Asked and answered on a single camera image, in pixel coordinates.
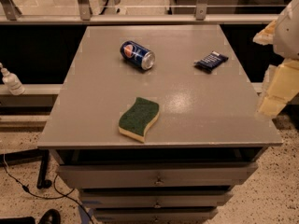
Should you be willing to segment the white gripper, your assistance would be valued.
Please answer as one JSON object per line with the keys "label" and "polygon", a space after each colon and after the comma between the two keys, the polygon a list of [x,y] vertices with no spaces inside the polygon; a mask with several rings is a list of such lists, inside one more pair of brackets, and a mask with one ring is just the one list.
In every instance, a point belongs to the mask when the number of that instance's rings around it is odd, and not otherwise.
{"label": "white gripper", "polygon": [[253,41],[273,44],[276,54],[288,58],[279,66],[269,65],[264,74],[256,115],[272,119],[299,93],[299,0],[291,0]]}

